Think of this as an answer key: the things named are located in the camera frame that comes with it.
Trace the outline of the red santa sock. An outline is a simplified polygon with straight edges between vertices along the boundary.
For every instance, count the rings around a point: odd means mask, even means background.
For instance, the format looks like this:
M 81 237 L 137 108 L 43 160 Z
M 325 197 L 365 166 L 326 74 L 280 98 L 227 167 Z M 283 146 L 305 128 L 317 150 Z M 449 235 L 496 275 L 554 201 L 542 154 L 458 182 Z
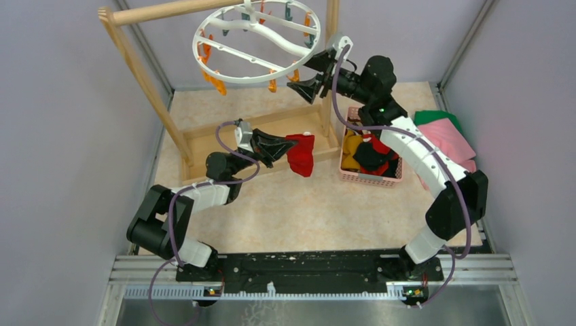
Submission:
M 310 132 L 305 132 L 304 134 L 290 134 L 285 138 L 296 141 L 296 144 L 287 152 L 290 169 L 302 177 L 310 177 L 314 168 L 312 152 L 315 136 Z

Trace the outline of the white round clip hanger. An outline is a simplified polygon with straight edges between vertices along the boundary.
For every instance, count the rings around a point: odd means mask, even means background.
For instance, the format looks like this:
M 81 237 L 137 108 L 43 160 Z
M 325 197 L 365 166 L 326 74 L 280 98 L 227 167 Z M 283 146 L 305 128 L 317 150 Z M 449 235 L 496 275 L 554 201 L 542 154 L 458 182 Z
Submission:
M 227 85 L 299 80 L 299 69 L 318 51 L 323 36 L 319 16 L 299 1 L 244 1 L 205 18 L 192 38 L 204 80 L 220 94 Z

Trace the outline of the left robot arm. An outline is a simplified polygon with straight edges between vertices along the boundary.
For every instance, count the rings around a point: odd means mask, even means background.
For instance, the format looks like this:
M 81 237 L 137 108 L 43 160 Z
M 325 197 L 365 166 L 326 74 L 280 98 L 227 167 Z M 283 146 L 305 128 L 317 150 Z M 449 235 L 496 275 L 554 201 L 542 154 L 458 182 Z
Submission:
M 192 268 L 200 280 L 215 277 L 217 250 L 187 235 L 192 215 L 235 201 L 244 182 L 261 167 L 272 168 L 299 143 L 294 137 L 244 126 L 234 133 L 235 150 L 225 146 L 223 152 L 207 156 L 205 181 L 179 188 L 154 185 L 147 191 L 126 231 L 129 242 L 181 268 Z

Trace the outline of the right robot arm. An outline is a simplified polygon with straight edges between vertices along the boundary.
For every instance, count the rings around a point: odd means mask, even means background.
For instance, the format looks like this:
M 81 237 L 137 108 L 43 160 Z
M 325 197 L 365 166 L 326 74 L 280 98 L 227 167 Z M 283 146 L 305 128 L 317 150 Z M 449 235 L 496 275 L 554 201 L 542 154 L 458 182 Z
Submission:
M 400 275 L 416 280 L 426 270 L 426 261 L 436 256 L 449 240 L 486 214 L 488 177 L 471 172 L 444 154 L 421 131 L 407 111 L 393 98 L 397 78 L 391 59 L 375 55 L 357 74 L 342 68 L 350 46 L 323 50 L 312 55 L 304 66 L 317 72 L 307 81 L 288 86 L 307 102 L 317 96 L 338 94 L 361 103 L 362 126 L 373 131 L 425 182 L 434 201 L 425 213 L 426 225 L 400 250 Z

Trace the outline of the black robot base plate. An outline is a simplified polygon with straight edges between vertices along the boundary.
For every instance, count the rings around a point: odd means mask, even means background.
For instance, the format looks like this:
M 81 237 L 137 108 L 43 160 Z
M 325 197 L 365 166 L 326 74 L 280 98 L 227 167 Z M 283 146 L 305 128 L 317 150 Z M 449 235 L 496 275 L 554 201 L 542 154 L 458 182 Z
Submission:
M 186 265 L 178 282 L 223 285 L 226 294 L 384 293 L 392 282 L 428 285 L 443 281 L 440 260 L 415 264 L 399 249 L 220 254 L 204 268 Z

